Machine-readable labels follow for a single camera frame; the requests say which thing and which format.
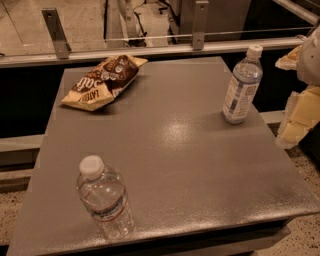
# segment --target floor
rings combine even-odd
[[[43,8],[56,8],[72,52],[107,50],[103,39],[104,0],[1,0],[0,53],[6,56],[54,53],[53,44],[41,13]],[[146,47],[167,46],[167,12],[158,1],[132,0],[132,7],[147,32]],[[122,21],[123,36],[126,27]]]

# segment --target clear plastic bottle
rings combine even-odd
[[[260,45],[250,46],[247,56],[233,69],[222,111],[228,123],[242,123],[248,115],[263,75],[259,60],[262,50]]]
[[[119,172],[96,155],[80,162],[77,190],[107,239],[118,239],[134,228],[128,194]]]

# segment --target table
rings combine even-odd
[[[101,110],[62,106],[90,69],[65,70],[9,256],[228,255],[271,246],[287,221],[320,212],[253,106],[241,125],[223,120],[231,74],[221,58],[150,62]],[[123,239],[105,240],[79,199],[88,154],[124,178],[135,231]]]

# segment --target white bottle cap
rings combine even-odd
[[[94,180],[103,172],[104,164],[99,156],[91,155],[82,159],[79,169],[85,178]]]
[[[261,45],[250,45],[247,51],[247,56],[250,59],[259,59],[262,54],[262,46]]]

